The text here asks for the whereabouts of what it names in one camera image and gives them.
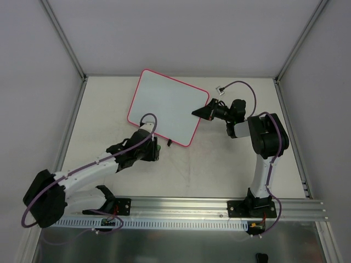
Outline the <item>pink-framed whiteboard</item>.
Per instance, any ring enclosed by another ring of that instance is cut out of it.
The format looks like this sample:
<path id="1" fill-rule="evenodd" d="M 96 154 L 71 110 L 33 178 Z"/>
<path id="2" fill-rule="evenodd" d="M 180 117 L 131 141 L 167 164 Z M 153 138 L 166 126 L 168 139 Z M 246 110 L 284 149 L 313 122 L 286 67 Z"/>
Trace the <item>pink-framed whiteboard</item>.
<path id="1" fill-rule="evenodd" d="M 207 105 L 208 91 L 161 73 L 144 69 L 127 114 L 138 125 L 146 113 L 157 118 L 155 133 L 178 145 L 190 146 L 200 119 L 192 112 Z"/>

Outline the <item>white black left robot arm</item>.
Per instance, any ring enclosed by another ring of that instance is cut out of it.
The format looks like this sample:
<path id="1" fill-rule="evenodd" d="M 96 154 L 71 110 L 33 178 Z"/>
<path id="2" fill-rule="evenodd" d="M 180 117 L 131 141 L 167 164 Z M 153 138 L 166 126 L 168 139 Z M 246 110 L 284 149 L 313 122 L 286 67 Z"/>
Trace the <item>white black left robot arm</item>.
<path id="1" fill-rule="evenodd" d="M 251 139 L 257 159 L 254 178 L 245 202 L 251 207 L 268 206 L 273 197 L 269 187 L 275 165 L 290 143 L 277 114 L 264 112 L 246 118 L 246 101 L 241 99 L 234 100 L 230 107 L 222 101 L 212 99 L 206 106 L 191 114 L 207 121 L 215 118 L 225 121 L 227 135 L 232 139 Z"/>

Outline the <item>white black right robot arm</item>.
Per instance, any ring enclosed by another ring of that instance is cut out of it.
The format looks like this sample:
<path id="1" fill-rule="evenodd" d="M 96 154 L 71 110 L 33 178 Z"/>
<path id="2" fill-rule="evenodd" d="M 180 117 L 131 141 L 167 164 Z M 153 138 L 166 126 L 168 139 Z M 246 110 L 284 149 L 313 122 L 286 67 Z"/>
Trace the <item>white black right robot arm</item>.
<path id="1" fill-rule="evenodd" d="M 55 173 L 40 171 L 23 197 L 26 210 L 21 218 L 22 227 L 47 228 L 69 210 L 86 215 L 118 215 L 120 205 L 107 186 L 98 185 L 90 192 L 80 189 L 130 168 L 136 161 L 156 162 L 160 148 L 153 133 L 138 129 L 130 138 L 108 147 L 96 160 L 80 168 Z"/>

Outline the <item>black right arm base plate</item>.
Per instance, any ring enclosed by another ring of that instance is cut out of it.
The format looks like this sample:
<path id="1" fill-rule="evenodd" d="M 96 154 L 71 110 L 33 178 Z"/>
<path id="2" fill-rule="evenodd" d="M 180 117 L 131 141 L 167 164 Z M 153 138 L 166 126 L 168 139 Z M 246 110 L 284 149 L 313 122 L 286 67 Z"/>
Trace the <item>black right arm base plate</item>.
<path id="1" fill-rule="evenodd" d="M 131 202 L 132 200 L 130 198 L 114 198 L 106 200 L 101 208 L 83 210 L 82 214 L 130 216 Z"/>

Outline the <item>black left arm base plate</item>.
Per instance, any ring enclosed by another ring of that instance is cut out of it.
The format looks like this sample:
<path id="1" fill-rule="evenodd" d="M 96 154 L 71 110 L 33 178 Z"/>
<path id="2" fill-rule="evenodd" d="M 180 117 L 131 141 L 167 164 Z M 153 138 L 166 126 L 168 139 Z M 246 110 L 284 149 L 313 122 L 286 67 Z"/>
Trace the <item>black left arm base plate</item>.
<path id="1" fill-rule="evenodd" d="M 273 201 L 261 206 L 253 206 L 246 203 L 244 200 L 229 200 L 227 201 L 228 217 L 230 218 L 268 218 L 277 217 L 275 203 Z"/>

